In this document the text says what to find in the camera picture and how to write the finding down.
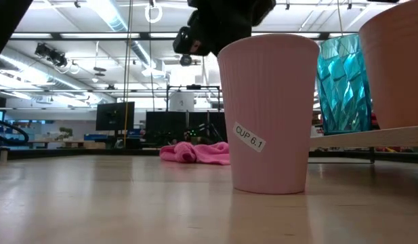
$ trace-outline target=pink towel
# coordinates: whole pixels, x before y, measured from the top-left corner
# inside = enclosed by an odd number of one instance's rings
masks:
[[[164,146],[161,148],[161,159],[180,163],[230,164],[228,144],[225,142],[196,146],[180,142],[173,146]]]

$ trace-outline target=wooden floor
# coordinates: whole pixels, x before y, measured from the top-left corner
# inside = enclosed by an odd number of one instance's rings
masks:
[[[0,167],[7,243],[418,243],[418,165],[309,164],[306,194],[274,196],[233,190],[230,167],[158,157],[14,161]]]

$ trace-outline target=cup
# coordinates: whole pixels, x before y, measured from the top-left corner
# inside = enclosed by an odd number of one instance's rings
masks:
[[[317,88],[325,135],[371,130],[371,98],[357,34],[323,41]]]
[[[377,14],[359,36],[380,128],[418,125],[418,0]]]
[[[236,189],[305,189],[319,48],[297,35],[236,41],[218,55]]]

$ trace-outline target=shelf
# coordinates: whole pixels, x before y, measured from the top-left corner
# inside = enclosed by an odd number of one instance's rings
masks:
[[[310,147],[418,146],[418,126],[311,138]]]

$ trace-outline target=teal glass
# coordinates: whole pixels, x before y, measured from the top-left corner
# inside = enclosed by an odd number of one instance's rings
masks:
[[[325,135],[371,129],[369,80],[358,35],[320,44],[317,90]]]

